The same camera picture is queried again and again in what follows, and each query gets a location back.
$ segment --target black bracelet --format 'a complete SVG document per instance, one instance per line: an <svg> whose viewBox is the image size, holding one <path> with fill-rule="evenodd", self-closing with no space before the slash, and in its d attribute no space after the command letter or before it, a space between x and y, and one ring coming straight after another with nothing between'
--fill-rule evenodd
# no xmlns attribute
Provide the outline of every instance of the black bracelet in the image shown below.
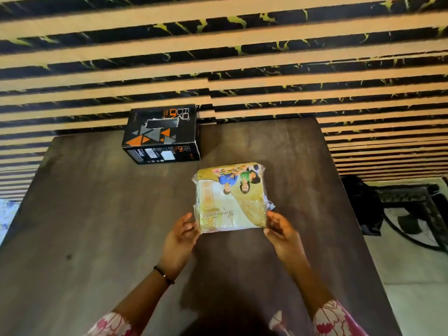
<svg viewBox="0 0 448 336"><path fill-rule="evenodd" d="M157 272L159 272L162 275L162 277L165 278L165 281L168 285L174 284L174 281L168 278L167 275L165 275L164 272L160 270L158 266L154 266L154 270L157 270Z"/></svg>

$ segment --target tissue paper package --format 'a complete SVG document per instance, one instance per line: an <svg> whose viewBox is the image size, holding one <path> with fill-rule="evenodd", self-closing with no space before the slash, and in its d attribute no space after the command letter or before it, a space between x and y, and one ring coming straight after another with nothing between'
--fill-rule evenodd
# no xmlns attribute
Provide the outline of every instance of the tissue paper package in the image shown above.
<svg viewBox="0 0 448 336"><path fill-rule="evenodd" d="M199 170L194 215L201 232L229 231L266 226L267 200L264 166L245 163Z"/></svg>

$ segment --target slatted wall panel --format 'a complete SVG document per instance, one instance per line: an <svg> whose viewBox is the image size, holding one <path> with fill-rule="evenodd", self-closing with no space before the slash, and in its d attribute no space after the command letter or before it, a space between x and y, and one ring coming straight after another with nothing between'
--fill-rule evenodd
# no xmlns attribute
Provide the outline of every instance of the slatted wall panel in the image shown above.
<svg viewBox="0 0 448 336"><path fill-rule="evenodd" d="M448 173L448 0L0 2L0 197L54 136L189 103L204 124L314 116L341 175Z"/></svg>

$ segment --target blue shirt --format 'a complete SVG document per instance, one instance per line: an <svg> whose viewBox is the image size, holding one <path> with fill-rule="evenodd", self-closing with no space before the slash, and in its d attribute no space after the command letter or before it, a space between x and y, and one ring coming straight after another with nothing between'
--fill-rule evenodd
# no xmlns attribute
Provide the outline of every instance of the blue shirt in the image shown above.
<svg viewBox="0 0 448 336"><path fill-rule="evenodd" d="M234 175L233 177L231 177L231 173L230 174L222 174L218 177L218 180L220 182L220 184L224 185L226 183L229 183L230 186L234 185L237 182L238 176Z"/></svg>

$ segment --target cardboard box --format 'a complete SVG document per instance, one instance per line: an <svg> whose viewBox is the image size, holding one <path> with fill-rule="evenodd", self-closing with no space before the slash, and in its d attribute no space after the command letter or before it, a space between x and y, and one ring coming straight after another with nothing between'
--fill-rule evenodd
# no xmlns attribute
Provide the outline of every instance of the cardboard box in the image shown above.
<svg viewBox="0 0 448 336"><path fill-rule="evenodd" d="M132 109L121 146L137 164L200 160L196 106Z"/></svg>

